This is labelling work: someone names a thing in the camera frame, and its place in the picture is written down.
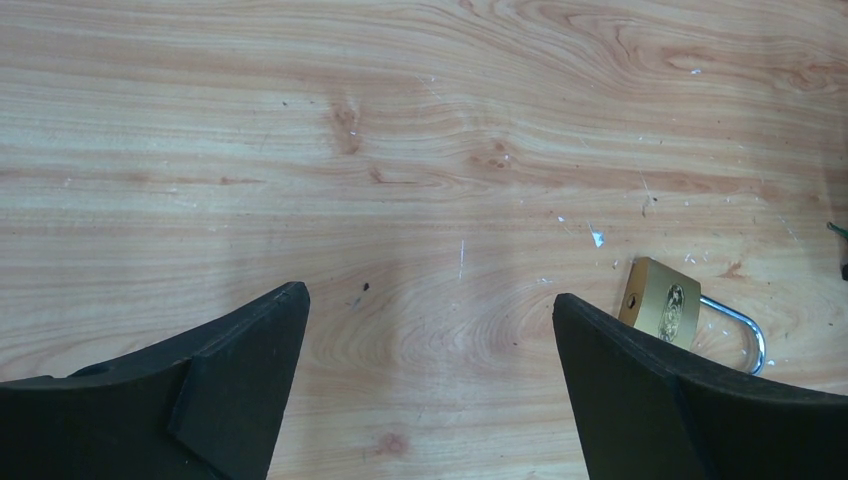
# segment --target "wooden surface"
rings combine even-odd
[[[2,0],[0,379],[303,280],[271,478],[579,478],[551,305],[616,314],[650,255],[760,322],[766,378],[848,394],[846,13]]]

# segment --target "table top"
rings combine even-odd
[[[6,0],[0,379],[291,280],[270,478],[586,476],[551,326],[655,259],[848,394],[848,7]],[[745,361],[702,311],[693,350]]]

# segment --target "brass padlock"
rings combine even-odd
[[[758,375],[765,364],[763,331],[750,317],[701,295],[701,284],[649,257],[637,258],[630,269],[618,319],[660,340],[689,350],[698,329],[701,304],[747,326],[757,344],[750,373]]]

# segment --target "white scratch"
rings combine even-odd
[[[786,223],[786,219],[783,218],[783,215],[778,215],[777,218],[779,218],[780,221],[783,222],[783,225],[786,227],[786,231],[788,231],[789,235],[792,235],[792,238],[794,238],[795,241],[797,242],[798,236],[795,235],[795,232],[793,232],[791,228],[789,228],[789,224]]]
[[[465,240],[459,246],[459,279],[462,280],[462,267],[465,266]]]
[[[419,82],[421,82],[421,85],[424,85],[424,87],[425,87],[427,90],[430,90],[430,93],[432,93],[433,95],[435,95],[435,96],[436,96],[436,98],[438,98],[438,99],[439,99],[439,100],[441,100],[442,102],[444,102],[444,101],[445,101],[445,99],[444,99],[444,98],[442,98],[442,96],[441,96],[441,95],[439,95],[438,93],[434,92],[434,91],[433,91],[433,89],[432,89],[432,88],[430,88],[430,85],[427,85],[427,82],[425,82],[424,80],[422,80],[422,79],[421,79],[421,77],[419,77],[418,75],[416,75],[416,76],[415,76],[415,78],[417,78],[417,79],[418,79],[418,81],[419,81]]]
[[[592,232],[592,238],[595,240],[595,247],[601,248],[604,244],[604,232],[596,232],[595,229],[592,228],[591,222],[586,222],[589,224],[589,231]]]

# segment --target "wooden table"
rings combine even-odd
[[[2,0],[0,378],[303,280],[271,478],[579,478],[551,305],[616,314],[649,255],[760,322],[764,377],[848,394],[846,14]],[[704,312],[694,350],[742,339]]]

